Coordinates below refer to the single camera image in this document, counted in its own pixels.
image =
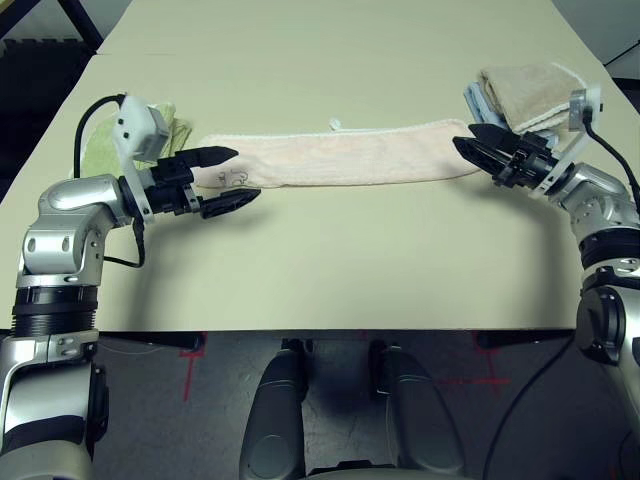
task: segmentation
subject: white bracket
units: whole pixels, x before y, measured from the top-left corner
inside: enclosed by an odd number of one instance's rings
[[[571,92],[571,99],[569,101],[569,131],[578,131],[579,133],[571,143],[569,143],[567,148],[556,156],[558,163],[556,163],[555,167],[547,174],[545,179],[529,193],[531,198],[542,197],[553,184],[558,181],[562,172],[575,161],[577,156],[584,150],[584,147],[587,146],[587,143],[589,143],[589,137],[585,133],[584,125],[582,124],[582,115],[586,107],[591,107],[593,110],[591,125],[597,128],[600,117],[599,85]]]
[[[144,193],[141,172],[133,162],[154,162],[158,159],[169,138],[167,124],[160,112],[147,105],[146,101],[128,95],[120,106],[111,136],[140,215],[145,224],[153,223],[153,212]]]

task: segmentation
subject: gray floor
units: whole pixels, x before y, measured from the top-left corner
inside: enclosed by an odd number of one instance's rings
[[[98,444],[97,479],[233,479],[255,388],[281,333],[210,333],[205,355],[104,339],[99,361],[111,387],[109,431]],[[562,341],[487,355],[470,332],[316,332],[303,405],[308,469],[341,460],[390,461],[384,404],[369,399],[367,347],[397,341],[439,383],[463,440],[468,474],[480,478],[490,438],[507,405]],[[112,351],[118,349],[125,353]],[[489,361],[493,363],[493,372]],[[498,379],[500,385],[488,384]],[[522,400],[498,445],[495,479],[631,479],[640,471],[633,438],[601,368],[571,349]]]

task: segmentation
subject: cable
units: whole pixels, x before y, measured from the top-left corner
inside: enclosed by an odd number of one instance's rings
[[[117,94],[103,97],[91,105],[80,118],[80,122],[78,122],[78,127],[76,128],[76,137],[73,142],[73,178],[80,178],[80,147],[82,144],[82,132],[87,124],[87,120],[89,120],[89,117],[91,117],[91,115],[93,115],[93,113],[102,105],[109,102],[116,102],[118,105],[122,105],[125,96],[126,95],[123,94]]]
[[[627,174],[627,178],[629,179],[629,185],[631,185],[631,195],[633,196],[633,201],[636,203],[636,211],[638,215],[640,215],[640,185],[638,185],[638,181],[636,177],[633,175],[633,171],[631,167],[627,163],[618,151],[609,145],[602,137],[600,137],[596,132],[591,128],[591,120],[593,119],[593,110],[590,107],[585,108],[584,115],[582,117],[582,124],[584,125],[584,129],[594,141],[599,143],[602,148],[604,148],[607,152],[609,152],[613,158],[615,158],[622,168],[624,172]]]
[[[100,100],[96,101],[93,105],[91,105],[86,112],[80,118],[78,122],[78,126],[76,128],[76,136],[73,142],[73,178],[80,178],[80,148],[82,145],[82,133],[84,132],[84,127],[87,124],[87,121],[94,114],[96,110],[98,110],[101,106],[106,105],[109,102],[116,102],[118,105],[122,105],[124,102],[126,95],[119,93],[116,95],[108,95],[106,97],[102,97]],[[138,263],[133,263],[128,260],[123,260],[117,257],[108,257],[105,256],[104,260],[106,262],[117,263],[118,265],[124,265],[125,267],[131,268],[140,268],[144,265],[144,261],[146,258],[146,252],[144,250],[144,222],[142,221],[142,217],[137,215],[133,219],[133,235],[136,238],[136,244],[138,246]]]
[[[624,465],[622,464],[622,452],[624,451],[625,443],[627,443],[627,440],[629,439],[632,433],[633,431],[629,430],[627,434],[622,438],[620,445],[618,445],[618,470],[620,470],[620,476],[622,477],[622,480],[626,480],[627,478],[626,475],[624,474]]]
[[[389,418],[389,403],[391,403],[391,395],[387,396],[387,402],[386,402],[386,407],[384,410],[384,425],[385,425],[385,432],[387,435],[387,453],[389,454],[389,463],[391,465],[395,465],[396,464],[396,460],[394,459],[393,456],[393,450],[391,449],[391,428],[390,428],[390,418]]]
[[[491,439],[491,443],[489,444],[489,450],[487,451],[487,456],[485,457],[485,460],[484,460],[484,468],[482,469],[482,480],[488,480],[489,478],[489,467],[491,466],[491,460],[493,459],[493,454],[495,453],[496,445],[498,444],[498,440],[500,439],[500,434],[502,433],[502,430],[504,429],[504,426],[506,425],[507,420],[509,420],[509,417],[511,416],[515,408],[518,406],[518,403],[520,403],[520,400],[522,400],[522,397],[524,397],[524,394],[527,393],[527,391],[529,391],[531,386],[534,383],[536,383],[536,380],[538,380],[547,370],[549,370],[549,368],[553,366],[554,363],[556,363],[565,354],[565,352],[569,349],[569,346],[571,345],[572,342],[573,342],[573,334],[562,345],[560,350],[558,350],[558,352],[553,357],[547,360],[547,363],[545,363],[529,379],[529,381],[524,385],[524,387],[520,389],[518,394],[512,400],[511,404],[507,408],[507,411],[502,416],[502,419],[498,424],[498,428],[496,429],[496,433],[493,434],[493,438]]]
[[[149,355],[150,353],[156,353],[160,350],[164,350],[165,347],[155,347],[150,350],[145,350],[143,352],[127,352],[126,350],[119,350],[113,347],[107,347],[103,342],[100,342],[100,348],[104,348],[108,352],[119,353],[120,355]]]
[[[105,262],[117,263],[118,265],[124,265],[125,267],[141,268],[146,259],[146,252],[144,250],[144,221],[140,215],[136,215],[133,219],[133,235],[136,237],[136,245],[138,245],[138,263],[107,256],[104,257]]]
[[[607,63],[603,63],[602,65],[605,67],[608,67],[609,65],[611,65],[613,62],[615,62],[617,59],[619,59],[620,57],[626,55],[627,53],[629,53],[631,50],[633,50],[634,48],[640,46],[640,40],[638,40],[636,43],[634,43],[633,45],[631,45],[629,48],[627,48],[626,50],[624,50],[623,52],[620,52],[618,55],[616,55],[615,57],[613,57],[611,60],[609,60]]]

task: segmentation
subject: tabletop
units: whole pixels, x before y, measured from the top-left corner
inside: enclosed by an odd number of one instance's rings
[[[183,5],[132,2],[3,201],[5,327],[38,195],[67,177],[77,122],[107,94],[175,103],[193,124],[191,147],[211,133],[324,132],[331,117],[347,128],[470,122],[462,90],[480,68],[556,61],[602,85],[601,135],[640,163],[640,117],[550,2],[468,2],[464,15],[445,1]],[[622,178],[597,145],[580,160]],[[98,328],[575,325],[581,267],[568,217],[481,172],[270,189],[210,221],[157,218],[143,269],[105,264]],[[106,253],[134,259],[130,229],[113,231]]]

